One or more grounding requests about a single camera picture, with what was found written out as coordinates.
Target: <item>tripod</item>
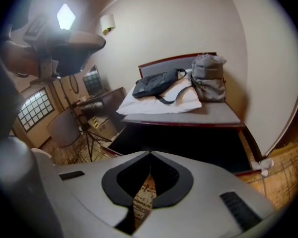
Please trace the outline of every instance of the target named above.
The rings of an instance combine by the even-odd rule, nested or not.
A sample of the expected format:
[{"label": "tripod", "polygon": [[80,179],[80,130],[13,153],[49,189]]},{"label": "tripod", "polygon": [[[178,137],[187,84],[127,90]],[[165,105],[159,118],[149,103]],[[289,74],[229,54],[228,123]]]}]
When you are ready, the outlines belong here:
[{"label": "tripod", "polygon": [[[111,142],[111,140],[109,140],[107,138],[104,138],[104,137],[102,137],[100,135],[97,135],[97,134],[95,134],[95,133],[93,133],[93,132],[91,132],[91,131],[88,130],[89,127],[90,127],[90,125],[89,124],[83,124],[81,122],[81,120],[77,117],[77,115],[76,115],[76,113],[75,113],[75,111],[73,109],[73,106],[72,106],[72,104],[71,104],[68,96],[65,93],[65,90],[63,88],[63,84],[62,84],[61,80],[60,80],[60,85],[61,85],[61,89],[62,89],[62,91],[64,93],[65,99],[66,99],[66,101],[67,101],[67,103],[69,105],[69,108],[70,108],[72,114],[74,115],[75,119],[78,121],[78,123],[80,125],[80,128],[81,128],[81,131],[86,136],[86,142],[87,142],[87,149],[88,149],[89,158],[90,158],[90,161],[93,162],[92,155],[93,155],[93,149],[94,149],[94,142],[97,142],[101,146],[100,142]],[[91,147],[89,147],[88,137],[90,137],[90,139],[91,139]]]}]

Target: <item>bed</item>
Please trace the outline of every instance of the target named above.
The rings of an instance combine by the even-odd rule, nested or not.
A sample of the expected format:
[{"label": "bed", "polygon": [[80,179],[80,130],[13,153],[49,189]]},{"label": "bed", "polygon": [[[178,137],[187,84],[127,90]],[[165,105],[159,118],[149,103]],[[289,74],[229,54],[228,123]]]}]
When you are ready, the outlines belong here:
[{"label": "bed", "polygon": [[[140,65],[140,77],[173,68],[189,69],[193,59],[200,54],[176,56]],[[126,123],[125,129],[108,148],[105,147],[113,154],[128,155],[155,150],[211,163],[234,174],[251,171],[239,138],[239,132],[247,132],[247,127],[227,102],[202,103],[201,108],[179,114],[130,114],[123,118],[123,122]],[[253,144],[249,145],[256,159],[256,148],[252,147]]]},{"label": "bed", "polygon": [[[191,68],[193,59],[202,53],[176,56],[139,65],[141,78],[170,71],[173,68]],[[179,114],[130,114],[124,122],[140,124],[162,124],[175,126],[232,127],[244,128],[244,123],[226,102],[204,102],[202,107]]]}]

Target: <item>ceiling light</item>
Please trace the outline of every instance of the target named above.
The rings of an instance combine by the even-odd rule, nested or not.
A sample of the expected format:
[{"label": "ceiling light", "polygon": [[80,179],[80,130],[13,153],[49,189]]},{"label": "ceiling light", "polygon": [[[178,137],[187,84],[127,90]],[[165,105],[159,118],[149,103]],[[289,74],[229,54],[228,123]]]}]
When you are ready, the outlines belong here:
[{"label": "ceiling light", "polygon": [[71,28],[71,25],[73,24],[76,18],[74,13],[71,11],[71,9],[68,7],[66,3],[62,5],[62,7],[56,15],[59,21],[60,28],[67,30]]}]

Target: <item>wooden headboard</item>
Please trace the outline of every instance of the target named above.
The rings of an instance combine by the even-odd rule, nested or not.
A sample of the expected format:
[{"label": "wooden headboard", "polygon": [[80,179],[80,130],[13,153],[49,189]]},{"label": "wooden headboard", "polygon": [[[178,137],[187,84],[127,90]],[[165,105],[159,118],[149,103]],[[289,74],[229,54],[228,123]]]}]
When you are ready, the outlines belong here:
[{"label": "wooden headboard", "polygon": [[202,54],[211,54],[216,56],[216,52],[201,52],[194,54],[181,55],[176,57],[165,58],[157,61],[148,62],[142,65],[139,65],[139,73],[141,78],[146,77],[148,75],[154,75],[158,73],[162,73],[164,71],[168,71],[172,68],[182,68],[189,69],[191,68],[191,63],[193,59]]}]

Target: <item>black bag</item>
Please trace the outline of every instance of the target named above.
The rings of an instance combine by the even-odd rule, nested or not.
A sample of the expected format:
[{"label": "black bag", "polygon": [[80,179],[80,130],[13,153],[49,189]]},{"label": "black bag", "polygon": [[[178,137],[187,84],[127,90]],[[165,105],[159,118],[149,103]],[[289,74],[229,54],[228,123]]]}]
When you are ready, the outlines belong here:
[{"label": "black bag", "polygon": [[[178,71],[184,72],[184,76],[187,72],[184,69],[173,69],[168,72],[164,72],[161,74],[144,77],[136,82],[136,86],[133,91],[133,96],[135,98],[142,98],[148,96],[155,96],[159,101],[164,104],[172,104],[174,101],[166,101],[164,98],[159,96],[165,90],[167,90],[170,86],[172,86],[178,80]],[[177,95],[176,99],[187,89],[183,88]]]}]

